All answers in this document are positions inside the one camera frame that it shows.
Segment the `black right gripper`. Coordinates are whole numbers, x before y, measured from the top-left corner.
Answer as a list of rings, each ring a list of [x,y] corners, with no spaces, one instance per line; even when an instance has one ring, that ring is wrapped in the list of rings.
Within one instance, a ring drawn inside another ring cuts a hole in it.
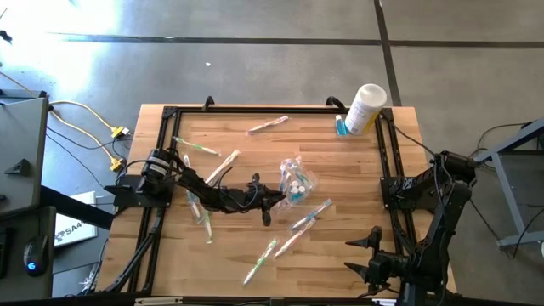
[[[372,249],[368,268],[356,263],[344,263],[363,281],[367,278],[367,282],[371,284],[385,284],[390,277],[403,276],[409,262],[409,257],[406,255],[386,252],[380,248],[382,234],[381,227],[373,227],[368,238],[345,242],[348,246]]]

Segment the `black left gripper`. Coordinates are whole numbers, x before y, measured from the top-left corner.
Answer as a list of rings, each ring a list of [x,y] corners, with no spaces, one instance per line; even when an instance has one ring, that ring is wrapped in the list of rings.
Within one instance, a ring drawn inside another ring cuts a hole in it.
[[[282,191],[272,190],[266,188],[264,184],[260,182],[260,175],[254,173],[252,181],[246,184],[247,191],[243,193],[245,196],[242,203],[238,203],[238,212],[247,213],[252,209],[258,209],[262,214],[262,221],[264,226],[271,225],[270,210],[276,204],[284,200],[285,195]]]

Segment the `green toothbrush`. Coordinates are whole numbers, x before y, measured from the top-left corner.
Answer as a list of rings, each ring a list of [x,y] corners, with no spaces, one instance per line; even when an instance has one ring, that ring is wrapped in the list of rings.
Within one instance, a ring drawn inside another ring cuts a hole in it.
[[[303,159],[301,156],[298,156],[296,158],[296,162],[297,162],[297,173],[301,176],[302,180],[306,184],[312,184],[312,185],[317,184],[318,180],[315,174],[308,167],[304,165]]]
[[[199,144],[194,144],[194,143],[191,143],[191,142],[188,142],[180,137],[175,137],[175,136],[172,136],[172,140],[175,140],[176,142],[180,143],[180,144],[183,144],[183,145],[187,145],[195,150],[200,150],[200,151],[204,151],[208,154],[212,154],[212,155],[215,155],[215,156],[221,156],[221,152],[220,151],[217,151],[217,150],[213,150],[213,149],[210,149],[210,148],[207,148],[205,146],[201,146]]]
[[[212,244],[213,243],[213,231],[212,231],[209,211],[204,210],[202,214],[203,214],[204,228],[205,228],[206,235],[207,235],[207,244]]]
[[[246,286],[253,276],[257,273],[259,268],[264,264],[265,260],[269,257],[269,255],[272,253],[272,251],[275,249],[278,241],[276,239],[273,239],[266,247],[264,252],[261,254],[255,265],[252,267],[252,269],[248,272],[246,278],[242,282],[243,286]]]

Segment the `orange toothbrush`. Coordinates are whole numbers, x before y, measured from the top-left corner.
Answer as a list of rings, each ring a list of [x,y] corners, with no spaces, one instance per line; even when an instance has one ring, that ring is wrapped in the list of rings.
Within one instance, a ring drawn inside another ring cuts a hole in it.
[[[261,125],[258,125],[256,127],[253,127],[249,130],[246,131],[246,134],[247,135],[251,135],[251,134],[254,134],[256,133],[257,131],[260,131],[260,130],[263,130],[265,128],[268,128],[268,127],[272,127],[272,126],[275,126],[275,125],[279,125],[285,121],[289,120],[289,116],[282,116],[282,117],[279,117],[277,119],[274,119],[272,121],[269,121],[269,122],[266,122],[264,124],[261,124]]]
[[[286,252],[306,231],[308,231],[316,222],[315,218],[310,219],[301,229],[292,235],[275,253],[274,258],[279,257]]]

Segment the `yellow toothbrush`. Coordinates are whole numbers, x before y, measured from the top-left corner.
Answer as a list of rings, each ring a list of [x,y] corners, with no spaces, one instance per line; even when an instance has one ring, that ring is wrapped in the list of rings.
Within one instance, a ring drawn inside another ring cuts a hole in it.
[[[217,179],[218,177],[220,176],[220,174],[227,169],[228,166],[230,166],[234,160],[236,159],[236,157],[240,154],[241,152],[239,150],[234,150],[229,157],[227,157],[224,162],[214,170],[214,172],[206,179],[206,184],[208,185],[212,185]]]

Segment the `white wipes canister yellow label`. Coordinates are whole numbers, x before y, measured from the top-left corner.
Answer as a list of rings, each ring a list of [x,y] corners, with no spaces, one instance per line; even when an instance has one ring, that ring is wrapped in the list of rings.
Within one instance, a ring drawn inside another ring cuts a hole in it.
[[[347,131],[355,135],[368,133],[387,99],[386,91],[379,85],[373,83],[362,85],[345,117]]]

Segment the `blue-grey metal stand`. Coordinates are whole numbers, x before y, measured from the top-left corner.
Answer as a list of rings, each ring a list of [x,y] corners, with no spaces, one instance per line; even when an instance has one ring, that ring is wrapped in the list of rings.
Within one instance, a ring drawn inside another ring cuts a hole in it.
[[[517,230],[496,241],[501,249],[544,242],[544,229],[530,230],[544,217],[544,117],[519,127],[500,144],[489,149],[478,144],[473,153],[479,165],[492,164]]]

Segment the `white printed box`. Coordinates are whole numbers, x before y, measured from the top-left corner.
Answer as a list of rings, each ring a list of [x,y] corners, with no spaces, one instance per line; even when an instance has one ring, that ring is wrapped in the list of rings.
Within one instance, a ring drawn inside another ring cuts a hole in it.
[[[67,246],[98,236],[95,225],[57,213],[55,219],[54,248]]]

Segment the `black diagonal beam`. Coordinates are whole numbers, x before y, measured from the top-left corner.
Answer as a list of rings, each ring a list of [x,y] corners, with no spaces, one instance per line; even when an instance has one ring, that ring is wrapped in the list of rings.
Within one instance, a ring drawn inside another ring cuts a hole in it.
[[[67,195],[41,186],[39,207],[54,207],[57,213],[109,230],[114,215],[97,207],[77,201]]]

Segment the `dark grey desk top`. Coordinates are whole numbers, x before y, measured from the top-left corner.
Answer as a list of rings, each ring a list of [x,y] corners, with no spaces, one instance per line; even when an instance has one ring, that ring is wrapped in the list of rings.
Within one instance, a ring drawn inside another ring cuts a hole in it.
[[[50,298],[56,211],[52,207],[0,219],[0,303]],[[23,252],[36,235],[48,237],[49,264],[38,277],[26,273]]]

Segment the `black computer mouse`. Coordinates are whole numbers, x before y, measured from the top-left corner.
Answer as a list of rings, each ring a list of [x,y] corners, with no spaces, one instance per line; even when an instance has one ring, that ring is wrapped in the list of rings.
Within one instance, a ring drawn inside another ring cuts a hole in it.
[[[36,235],[25,245],[23,262],[26,273],[31,277],[43,275],[49,264],[48,237]]]

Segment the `small black wedge part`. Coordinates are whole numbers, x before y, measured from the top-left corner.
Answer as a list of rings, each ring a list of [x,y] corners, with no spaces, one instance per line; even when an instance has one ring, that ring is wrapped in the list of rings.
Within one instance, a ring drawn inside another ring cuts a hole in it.
[[[4,171],[4,174],[7,174],[7,175],[20,175],[23,177],[28,177],[30,173],[31,173],[31,164],[26,159],[21,159],[12,167],[9,167],[8,169]]]

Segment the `black aluminium rig frame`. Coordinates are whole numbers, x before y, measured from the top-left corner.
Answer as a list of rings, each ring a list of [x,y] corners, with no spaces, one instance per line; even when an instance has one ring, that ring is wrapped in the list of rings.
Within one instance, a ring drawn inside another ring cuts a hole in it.
[[[212,244],[190,211],[186,193],[176,189],[165,213],[152,291],[166,296],[273,296],[354,298],[365,292],[363,280],[344,263],[365,264],[371,251],[348,246],[371,228],[383,229],[382,247],[393,251],[391,223],[383,207],[383,174],[377,136],[338,136],[335,116],[324,107],[286,110],[289,120],[247,135],[246,131],[276,118],[269,106],[218,105],[208,112],[183,113],[180,134],[190,142],[221,152],[193,152],[190,165],[208,177],[234,150],[230,188],[244,188],[254,173],[270,188],[280,179],[281,162],[301,156],[318,185],[301,204],[274,212],[264,226],[260,212],[212,215]],[[275,253],[299,229],[290,227],[322,202],[332,204],[286,252]],[[242,282],[267,245],[275,249],[243,286]]]

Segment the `white metal bracket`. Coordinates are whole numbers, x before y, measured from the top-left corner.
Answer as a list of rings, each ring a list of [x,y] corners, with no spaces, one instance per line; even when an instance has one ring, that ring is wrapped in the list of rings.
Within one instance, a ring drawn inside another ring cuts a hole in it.
[[[183,302],[181,297],[143,297],[137,298],[133,306],[174,306]]]

